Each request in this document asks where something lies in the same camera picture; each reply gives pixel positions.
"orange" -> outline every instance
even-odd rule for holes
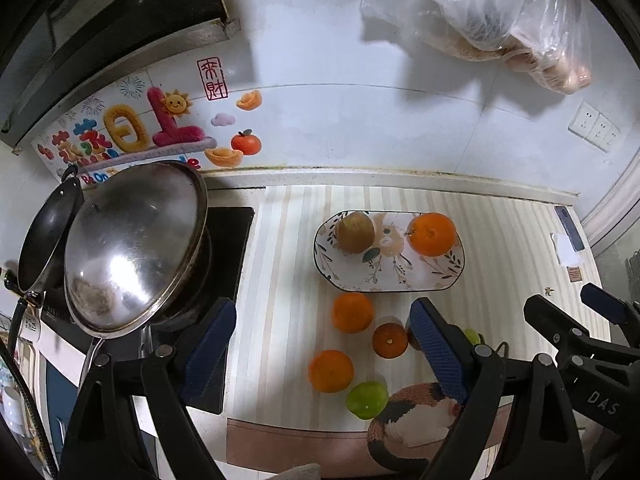
[[[380,325],[373,333],[373,349],[380,357],[393,359],[401,356],[409,344],[406,330],[398,323]]]
[[[315,390],[334,394],[353,381],[353,363],[339,350],[324,350],[309,363],[308,376]]]
[[[456,226],[440,213],[424,213],[411,220],[406,237],[418,254],[440,256],[456,242]]]
[[[373,321],[373,305],[361,292],[345,292],[334,301],[331,322],[347,334],[362,332]]]

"kitchen counter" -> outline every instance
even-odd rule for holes
[[[524,321],[524,301],[533,294],[549,299],[587,327],[591,336],[609,340],[609,325],[579,299],[583,284],[600,284],[591,251],[582,254],[583,281],[572,283],[556,259],[550,234],[563,232],[553,205],[541,202],[389,187],[281,186],[265,190],[210,192],[216,205],[252,205],[257,212],[246,250],[238,295],[238,325],[231,339],[223,413],[189,409],[196,428],[217,460],[277,471],[294,458],[266,457],[255,451],[265,436],[287,442],[315,460],[325,460],[323,475],[373,474],[384,469],[364,463],[354,469],[349,454],[327,456],[305,442],[324,438],[324,449],[353,441],[354,456],[366,450],[369,423],[344,407],[347,391],[333,396],[314,392],[306,366],[314,354],[343,349],[356,368],[352,384],[384,378],[389,393],[434,381],[420,352],[409,348],[395,360],[377,357],[368,346],[374,324],[345,336],[333,329],[330,309],[340,291],[317,271],[312,241],[320,224],[342,210],[438,211],[456,224],[466,266],[449,289],[427,293],[372,295],[376,320],[404,323],[411,302],[427,295],[450,323],[482,333],[487,344],[510,345],[510,357],[531,359],[554,350]],[[569,208],[584,233],[577,217]],[[42,327],[38,349],[69,380],[78,384],[83,355]],[[141,428],[155,434],[144,399],[136,400]]]

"striped countertop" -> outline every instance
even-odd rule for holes
[[[314,265],[313,240],[323,221],[343,210],[428,212],[449,216],[458,229],[466,266],[449,289],[428,293],[373,294],[376,321],[363,333],[332,327],[330,311],[340,294]],[[569,208],[583,239],[577,217]],[[245,258],[238,297],[238,325],[230,343],[224,415],[257,424],[320,431],[366,431],[369,423],[344,407],[348,390],[319,394],[306,367],[324,349],[339,349],[354,363],[359,382],[384,379],[392,394],[434,381],[411,347],[384,360],[370,347],[377,324],[403,323],[415,298],[427,295],[450,323],[482,333],[494,348],[510,344],[510,357],[554,354],[524,321],[533,294],[549,298],[591,331],[609,340],[609,326],[579,299],[584,283],[600,284],[589,248],[582,254],[584,281],[571,283],[556,259],[550,234],[564,232],[553,205],[526,200],[388,187],[268,187]]]

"blue gripper pad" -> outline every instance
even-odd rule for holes
[[[621,325],[626,321],[625,303],[593,283],[583,286],[580,300],[614,325]]]
[[[430,314],[427,313],[422,303],[423,299],[425,298],[415,300],[411,305],[409,313],[411,332],[431,365],[442,392],[447,397],[456,399],[460,405],[464,405],[468,391],[465,387],[463,365]]]
[[[235,329],[236,305],[225,299],[217,316],[184,364],[184,383],[179,394],[182,402],[188,404],[204,393]]]

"kiwi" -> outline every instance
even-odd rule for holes
[[[361,211],[348,214],[338,222],[336,237],[346,253],[358,254],[373,244],[376,232],[371,219]]]

